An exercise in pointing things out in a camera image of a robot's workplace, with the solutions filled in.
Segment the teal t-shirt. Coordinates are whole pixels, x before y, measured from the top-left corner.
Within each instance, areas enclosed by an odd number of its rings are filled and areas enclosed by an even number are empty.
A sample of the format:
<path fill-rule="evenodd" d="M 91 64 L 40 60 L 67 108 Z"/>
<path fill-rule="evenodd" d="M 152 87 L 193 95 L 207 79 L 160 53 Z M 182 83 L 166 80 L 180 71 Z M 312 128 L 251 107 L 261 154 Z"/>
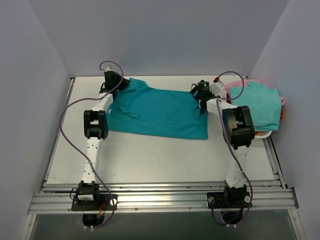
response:
<path fill-rule="evenodd" d="M 107 110 L 110 131 L 187 139 L 208 139 L 208 115 L 198 116 L 198 102 L 187 91 L 150 87 L 130 78 Z"/>

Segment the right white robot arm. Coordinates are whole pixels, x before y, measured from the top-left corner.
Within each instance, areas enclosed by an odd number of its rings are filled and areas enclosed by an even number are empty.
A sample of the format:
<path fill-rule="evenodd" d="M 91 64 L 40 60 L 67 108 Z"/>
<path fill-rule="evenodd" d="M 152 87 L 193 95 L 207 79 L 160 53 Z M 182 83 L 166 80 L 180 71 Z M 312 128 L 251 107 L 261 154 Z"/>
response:
<path fill-rule="evenodd" d="M 219 96 L 222 89 L 220 81 L 210 85 L 208 81 L 201 80 L 191 85 L 190 94 L 198 102 L 200 115 L 210 113 L 220 118 L 222 136 L 231 154 L 222 200 L 225 205 L 232 207 L 240 201 L 249 203 L 251 200 L 252 192 L 247 192 L 245 169 L 255 130 L 249 107 L 230 104 Z"/>

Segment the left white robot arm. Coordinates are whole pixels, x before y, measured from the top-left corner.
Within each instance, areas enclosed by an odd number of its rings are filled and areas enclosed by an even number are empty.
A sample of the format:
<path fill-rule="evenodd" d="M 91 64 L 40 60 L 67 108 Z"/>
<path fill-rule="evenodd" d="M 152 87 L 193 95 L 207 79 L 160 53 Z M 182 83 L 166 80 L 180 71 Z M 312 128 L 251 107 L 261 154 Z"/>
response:
<path fill-rule="evenodd" d="M 83 112 L 84 136 L 86 138 L 86 163 L 81 181 L 76 190 L 76 201 L 90 210 L 97 209 L 103 201 L 100 197 L 99 179 L 96 165 L 99 146 L 108 137 L 109 126 L 107 110 L 115 100 L 118 91 L 126 89 L 130 81 L 111 69 L 103 71 L 102 83 L 98 98 L 93 107 Z"/>

